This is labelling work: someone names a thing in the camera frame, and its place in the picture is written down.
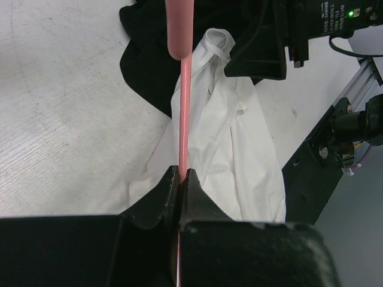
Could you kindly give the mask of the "pink wire hanger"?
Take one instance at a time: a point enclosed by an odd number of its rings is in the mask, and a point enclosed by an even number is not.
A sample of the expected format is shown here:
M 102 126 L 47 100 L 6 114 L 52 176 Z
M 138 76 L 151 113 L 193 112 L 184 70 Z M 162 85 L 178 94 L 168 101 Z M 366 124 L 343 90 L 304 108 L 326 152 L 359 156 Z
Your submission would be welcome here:
M 193 1 L 166 1 L 167 36 L 169 54 L 181 61 L 180 119 L 179 119 L 179 195 L 183 201 L 188 169 L 189 115 L 191 68 L 193 51 Z

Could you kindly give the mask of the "white tank top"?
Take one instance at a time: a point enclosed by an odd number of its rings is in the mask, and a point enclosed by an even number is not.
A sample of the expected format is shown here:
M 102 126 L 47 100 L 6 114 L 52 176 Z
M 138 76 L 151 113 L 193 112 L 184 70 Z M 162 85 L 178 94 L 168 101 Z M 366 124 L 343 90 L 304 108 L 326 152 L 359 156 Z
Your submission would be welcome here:
M 188 165 L 232 219 L 284 222 L 282 170 L 255 86 L 224 74 L 234 44 L 211 28 L 193 52 Z

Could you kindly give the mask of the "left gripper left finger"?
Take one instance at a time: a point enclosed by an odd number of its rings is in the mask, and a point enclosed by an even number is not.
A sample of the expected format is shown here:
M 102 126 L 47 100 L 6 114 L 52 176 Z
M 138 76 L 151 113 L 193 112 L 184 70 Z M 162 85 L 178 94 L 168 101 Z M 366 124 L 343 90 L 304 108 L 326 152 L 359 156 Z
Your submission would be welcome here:
M 169 166 L 159 183 L 120 216 L 128 224 L 142 230 L 158 226 L 172 230 L 180 217 L 178 188 L 178 167 Z

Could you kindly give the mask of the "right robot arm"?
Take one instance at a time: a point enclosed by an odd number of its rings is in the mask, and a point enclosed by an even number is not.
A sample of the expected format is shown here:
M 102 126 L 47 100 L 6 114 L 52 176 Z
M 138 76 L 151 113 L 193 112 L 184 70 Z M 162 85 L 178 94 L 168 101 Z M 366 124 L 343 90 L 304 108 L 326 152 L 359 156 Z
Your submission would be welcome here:
M 230 52 L 228 77 L 284 80 L 287 61 L 301 68 L 309 40 L 350 38 L 359 29 L 382 25 L 382 1 L 258 1 L 251 22 Z

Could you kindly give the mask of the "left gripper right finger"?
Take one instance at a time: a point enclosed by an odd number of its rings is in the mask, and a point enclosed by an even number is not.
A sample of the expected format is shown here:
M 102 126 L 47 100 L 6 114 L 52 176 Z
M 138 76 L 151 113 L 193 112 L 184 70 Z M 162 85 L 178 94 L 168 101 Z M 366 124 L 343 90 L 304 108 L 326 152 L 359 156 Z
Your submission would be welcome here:
M 233 219 L 202 189 L 194 169 L 187 171 L 182 188 L 180 223 L 191 221 L 233 222 Z

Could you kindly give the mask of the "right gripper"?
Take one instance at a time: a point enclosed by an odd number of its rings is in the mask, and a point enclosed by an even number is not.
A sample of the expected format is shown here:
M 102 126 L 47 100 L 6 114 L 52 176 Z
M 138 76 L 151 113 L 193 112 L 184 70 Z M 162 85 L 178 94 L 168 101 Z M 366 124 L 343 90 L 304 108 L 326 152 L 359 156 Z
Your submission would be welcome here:
M 236 41 L 227 77 L 284 80 L 286 56 L 301 68 L 309 60 L 308 1 L 262 1 L 262 8 Z

